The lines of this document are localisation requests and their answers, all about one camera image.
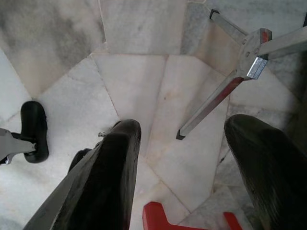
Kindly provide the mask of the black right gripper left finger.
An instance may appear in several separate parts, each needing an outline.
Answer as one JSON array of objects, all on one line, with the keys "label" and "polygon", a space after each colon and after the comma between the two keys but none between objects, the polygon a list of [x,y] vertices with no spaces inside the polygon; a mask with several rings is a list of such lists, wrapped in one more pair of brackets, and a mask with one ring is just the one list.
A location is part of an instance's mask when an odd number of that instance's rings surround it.
[{"label": "black right gripper left finger", "polygon": [[71,168],[25,229],[129,229],[141,135],[136,120],[116,123]]}]

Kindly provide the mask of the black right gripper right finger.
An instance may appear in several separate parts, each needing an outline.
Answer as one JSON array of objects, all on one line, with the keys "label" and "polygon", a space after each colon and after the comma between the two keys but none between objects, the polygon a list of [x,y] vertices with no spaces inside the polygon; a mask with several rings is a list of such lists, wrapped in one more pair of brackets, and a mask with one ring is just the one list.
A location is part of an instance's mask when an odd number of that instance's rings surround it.
[{"label": "black right gripper right finger", "polygon": [[281,130],[250,115],[224,124],[228,146],[265,230],[307,228],[307,155]]}]

